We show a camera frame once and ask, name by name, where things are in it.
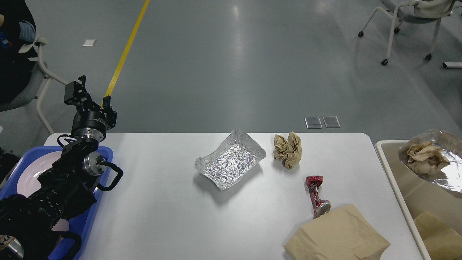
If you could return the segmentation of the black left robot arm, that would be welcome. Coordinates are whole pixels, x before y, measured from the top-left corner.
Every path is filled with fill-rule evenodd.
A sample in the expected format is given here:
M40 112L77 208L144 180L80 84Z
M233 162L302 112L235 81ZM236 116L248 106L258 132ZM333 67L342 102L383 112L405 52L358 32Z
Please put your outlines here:
M99 143L117 122L117 112L105 96L103 104L94 102L85 88L86 76L65 86L64 103L74 105L71 133L67 145L59 138L61 156L50 169L38 176L40 188L30 196L12 194L1 200L1 259L47 260L60 240L74 240L62 257L72 260L82 247L80 235L55 231L59 220L71 220L91 208L97 199L93 189L113 190L123 170L106 161Z

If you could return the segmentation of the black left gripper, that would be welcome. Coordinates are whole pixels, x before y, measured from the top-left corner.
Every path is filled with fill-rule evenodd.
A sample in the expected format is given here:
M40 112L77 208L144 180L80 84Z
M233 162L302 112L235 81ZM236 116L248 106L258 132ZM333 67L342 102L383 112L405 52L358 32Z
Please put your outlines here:
M102 142L107 130L117 123L117 112L111 106L111 96L103 98L101 112L95 112L95 103L85 88L86 76L65 85L64 103L76 108L71 127L71 136L75 139L92 138Z

